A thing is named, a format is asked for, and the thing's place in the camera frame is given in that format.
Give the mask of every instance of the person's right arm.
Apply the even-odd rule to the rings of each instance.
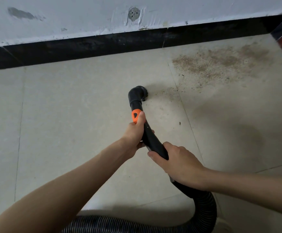
[[[214,171],[204,167],[184,147],[169,142],[165,142],[164,146],[169,160],[154,151],[148,152],[148,155],[177,182],[195,189],[236,197],[282,213],[282,177]]]

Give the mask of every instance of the person's right thumb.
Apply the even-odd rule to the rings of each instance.
[[[163,157],[161,157],[159,154],[157,154],[155,151],[149,151],[147,155],[155,162],[157,163],[162,169],[165,170],[167,160],[165,160]]]

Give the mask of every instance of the hand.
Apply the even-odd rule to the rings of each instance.
[[[139,113],[137,124],[133,122],[130,123],[121,138],[124,143],[124,147],[127,148],[125,155],[128,159],[132,158],[138,149],[145,146],[141,141],[144,132],[145,121],[145,113],[141,111]]]
[[[168,151],[169,160],[160,157],[154,151],[147,154],[157,163],[173,180],[199,190],[206,190],[206,177],[210,169],[183,146],[175,146],[169,142],[163,143]]]

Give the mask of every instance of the baseboard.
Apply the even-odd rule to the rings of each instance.
[[[282,15],[0,47],[0,69],[271,33]]]

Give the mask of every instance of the forearm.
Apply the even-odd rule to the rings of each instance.
[[[210,171],[208,190],[282,213],[282,177]]]
[[[60,231],[126,160],[122,142],[111,144],[7,209],[0,215],[0,233]]]

